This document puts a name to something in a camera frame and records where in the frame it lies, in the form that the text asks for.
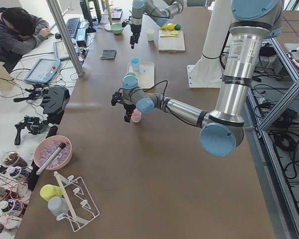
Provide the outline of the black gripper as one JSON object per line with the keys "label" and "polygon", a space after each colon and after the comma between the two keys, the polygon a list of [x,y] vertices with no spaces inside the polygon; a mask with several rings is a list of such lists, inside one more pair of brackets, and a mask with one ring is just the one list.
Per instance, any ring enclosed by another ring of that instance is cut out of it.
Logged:
{"label": "black gripper", "polygon": [[125,104],[124,103],[124,109],[126,110],[126,114],[124,116],[124,121],[125,122],[131,122],[131,115],[134,112],[135,105],[133,104]]}
{"label": "black gripper", "polygon": [[141,33],[141,25],[131,24],[132,36],[130,37],[131,48],[134,49],[135,44],[137,44],[137,37]]}

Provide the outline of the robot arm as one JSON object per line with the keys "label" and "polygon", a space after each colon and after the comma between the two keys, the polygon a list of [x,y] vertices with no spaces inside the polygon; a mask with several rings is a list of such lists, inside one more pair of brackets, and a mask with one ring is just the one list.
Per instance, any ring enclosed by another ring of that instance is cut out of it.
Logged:
{"label": "robot arm", "polygon": [[138,44],[141,35],[143,15],[148,15],[158,26],[163,26],[168,19],[183,11],[184,3],[182,0],[165,0],[167,7],[159,9],[152,0],[134,0],[132,13],[128,18],[132,35],[130,37],[131,48],[134,49]]}
{"label": "robot arm", "polygon": [[146,93],[135,76],[125,76],[122,91],[112,97],[112,104],[120,103],[130,121],[134,110],[148,114],[158,108],[181,121],[201,128],[200,142],[215,156],[231,154],[244,137],[241,115],[252,82],[262,41],[281,33],[284,3],[281,0],[168,0],[158,9],[150,0],[133,1],[132,14],[124,21],[130,25],[130,44],[138,42],[144,14],[157,25],[180,14],[185,6],[212,5],[201,59],[190,69],[195,87],[209,85],[215,78],[220,88],[216,107],[207,112],[168,97],[165,93]]}

